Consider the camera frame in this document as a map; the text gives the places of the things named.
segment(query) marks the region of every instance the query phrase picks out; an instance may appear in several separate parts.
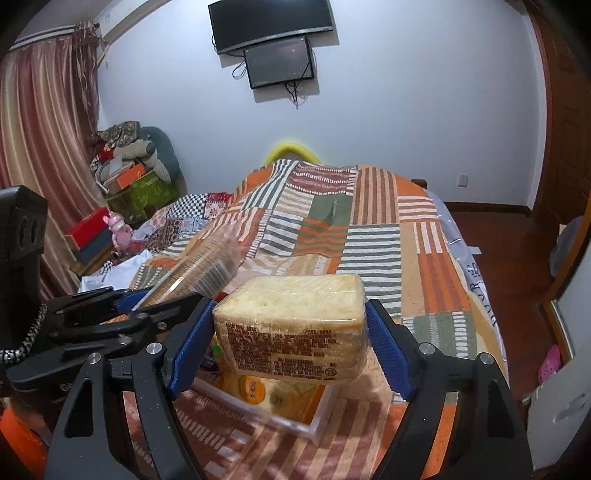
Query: wall outlet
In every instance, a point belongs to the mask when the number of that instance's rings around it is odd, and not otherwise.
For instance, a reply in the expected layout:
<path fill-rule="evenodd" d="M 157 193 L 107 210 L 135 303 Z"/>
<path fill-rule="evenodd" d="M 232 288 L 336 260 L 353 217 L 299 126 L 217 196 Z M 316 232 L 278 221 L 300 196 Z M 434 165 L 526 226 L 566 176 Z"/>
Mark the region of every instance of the wall outlet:
<path fill-rule="evenodd" d="M 468 175 L 465 173 L 460 173 L 457 176 L 457 186 L 458 187 L 467 187 L 468 186 Z"/>

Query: pink rabbit toy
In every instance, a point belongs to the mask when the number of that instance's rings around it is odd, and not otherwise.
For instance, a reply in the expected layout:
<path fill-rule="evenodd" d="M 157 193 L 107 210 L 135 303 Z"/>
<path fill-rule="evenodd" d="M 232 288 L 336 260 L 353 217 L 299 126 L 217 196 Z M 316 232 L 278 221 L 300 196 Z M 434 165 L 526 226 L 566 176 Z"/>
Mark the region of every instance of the pink rabbit toy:
<path fill-rule="evenodd" d="M 125 255 L 131 242 L 131 236 L 134 230 L 125 223 L 120 213 L 109 212 L 109 216 L 104 216 L 103 221 L 109 226 L 113 233 L 113 245 L 118 253 Z"/>

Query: wooden floor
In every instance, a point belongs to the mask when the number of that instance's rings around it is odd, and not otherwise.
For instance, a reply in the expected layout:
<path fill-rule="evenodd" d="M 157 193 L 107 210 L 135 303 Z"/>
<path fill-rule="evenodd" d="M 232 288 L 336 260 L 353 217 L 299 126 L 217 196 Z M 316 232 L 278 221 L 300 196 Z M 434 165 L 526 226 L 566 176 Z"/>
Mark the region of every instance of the wooden floor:
<path fill-rule="evenodd" d="M 544 232 L 518 213 L 453 212 L 476 255 L 505 342 L 509 383 L 516 399 L 534 390 L 553 343 L 538 305 L 552 278 L 548 258 L 557 232 Z"/>

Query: patchwork blanket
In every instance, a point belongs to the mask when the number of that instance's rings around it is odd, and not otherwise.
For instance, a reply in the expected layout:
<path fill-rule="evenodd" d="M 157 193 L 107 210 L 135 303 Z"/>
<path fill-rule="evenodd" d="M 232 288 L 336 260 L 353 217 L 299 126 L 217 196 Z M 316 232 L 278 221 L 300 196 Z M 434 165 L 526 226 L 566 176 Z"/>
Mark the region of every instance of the patchwork blanket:
<path fill-rule="evenodd" d="M 447 250 L 433 201 L 409 180 L 371 166 L 278 160 L 250 174 L 227 208 L 185 239 L 182 250 L 226 226 L 233 227 L 244 258 L 227 293 L 255 275 L 357 273 L 367 298 L 380 299 L 420 342 L 464 358 L 488 351 L 503 366 L 490 318 Z M 144 270 L 159 277 L 173 264 L 160 256 Z M 253 423 L 192 390 L 176 408 L 212 480 L 340 480 L 370 477 L 404 414 L 399 400 L 370 352 L 363 373 L 341 389 L 320 446 Z M 146 466 L 151 460 L 133 398 L 127 402 L 134 448 Z M 450 396 L 427 476 L 443 460 L 454 402 Z"/>

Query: bed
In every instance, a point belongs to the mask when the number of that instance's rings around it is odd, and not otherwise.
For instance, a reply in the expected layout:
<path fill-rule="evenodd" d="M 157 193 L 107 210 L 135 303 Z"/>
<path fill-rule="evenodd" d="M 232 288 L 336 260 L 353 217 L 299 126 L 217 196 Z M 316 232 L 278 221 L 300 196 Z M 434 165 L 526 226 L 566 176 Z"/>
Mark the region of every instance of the bed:
<path fill-rule="evenodd" d="M 417 340 L 464 358 L 488 351 L 507 376 L 478 266 L 436 195 L 372 166 L 285 159 L 251 173 L 233 195 L 216 195 L 187 196 L 157 213 L 151 220 L 158 228 L 152 242 L 157 253 L 142 263 L 131 288 L 155 284 L 188 250 L 231 226 L 243 262 L 225 293 L 255 275 L 357 273 L 366 296 L 380 299 Z M 206 221 L 182 230 L 187 217 Z M 173 220 L 176 229 L 167 235 Z M 137 410 L 127 400 L 134 449 L 147 468 L 151 459 Z M 439 470 L 455 407 L 449 394 L 425 476 Z M 370 351 L 363 373 L 340 389 L 319 446 L 195 390 L 185 392 L 176 408 L 210 479 L 358 479 L 369 478 L 379 464 L 405 404 L 389 390 Z"/>

